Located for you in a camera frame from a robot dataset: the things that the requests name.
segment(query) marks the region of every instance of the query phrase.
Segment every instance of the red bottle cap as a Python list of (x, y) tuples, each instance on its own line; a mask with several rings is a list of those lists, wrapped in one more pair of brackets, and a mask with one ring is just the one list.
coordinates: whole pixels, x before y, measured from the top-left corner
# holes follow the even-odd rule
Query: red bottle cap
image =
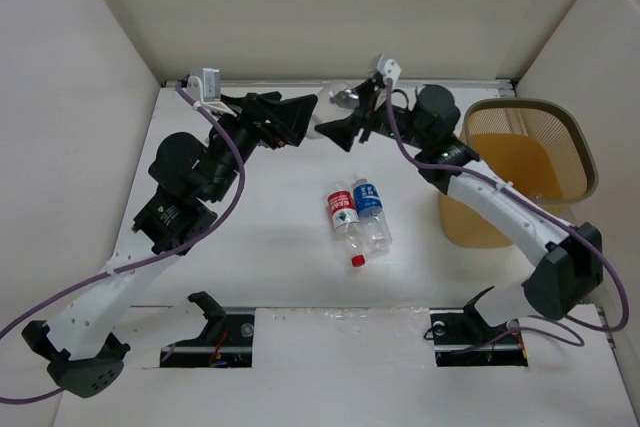
[(364, 255), (356, 255), (351, 259), (351, 265), (354, 267), (362, 267), (364, 265)]

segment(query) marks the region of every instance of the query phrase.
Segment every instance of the mesh basket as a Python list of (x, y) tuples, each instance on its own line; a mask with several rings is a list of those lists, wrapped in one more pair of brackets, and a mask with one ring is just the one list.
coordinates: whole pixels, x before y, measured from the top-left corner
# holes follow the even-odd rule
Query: mesh basket
[[(542, 100), (492, 99), (466, 113), (460, 138), (504, 180), (553, 214), (593, 193), (598, 182), (591, 152), (575, 119)], [(510, 241), (478, 214), (446, 196), (440, 213), (447, 237), (467, 247)]]

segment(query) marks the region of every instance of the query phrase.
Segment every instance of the red label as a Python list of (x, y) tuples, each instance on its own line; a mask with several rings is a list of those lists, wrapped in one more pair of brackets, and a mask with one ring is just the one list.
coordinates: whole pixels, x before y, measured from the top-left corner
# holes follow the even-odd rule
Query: red label
[(353, 205), (353, 197), (351, 197), (351, 193), (346, 190), (331, 194), (327, 200), (329, 201), (331, 215), (335, 214), (340, 209), (356, 209)]

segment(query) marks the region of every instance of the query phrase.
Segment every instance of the blue label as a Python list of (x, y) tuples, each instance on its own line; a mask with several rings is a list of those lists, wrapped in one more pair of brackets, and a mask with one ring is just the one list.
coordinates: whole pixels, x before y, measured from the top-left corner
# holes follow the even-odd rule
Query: blue label
[(369, 207), (380, 207), (382, 209), (382, 202), (380, 202), (378, 191), (373, 184), (362, 184), (353, 189), (353, 198), (356, 201), (358, 213)]

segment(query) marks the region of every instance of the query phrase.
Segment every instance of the red wire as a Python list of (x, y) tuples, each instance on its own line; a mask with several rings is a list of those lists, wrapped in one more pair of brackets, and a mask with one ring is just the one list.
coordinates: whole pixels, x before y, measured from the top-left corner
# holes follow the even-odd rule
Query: red wire
[(213, 354), (211, 354), (211, 357), (209, 357), (209, 366), (211, 366), (211, 364), (213, 364), (213, 362), (215, 360), (218, 360), (218, 351), (220, 350), (220, 346), (222, 345), (222, 343), (227, 340), (227, 337), (229, 336), (229, 329), (226, 328), (224, 329), (224, 332), (222, 333), (222, 337), (220, 337), (220, 340), (218, 341), (218, 343), (216, 344), (216, 350), (213, 351)]

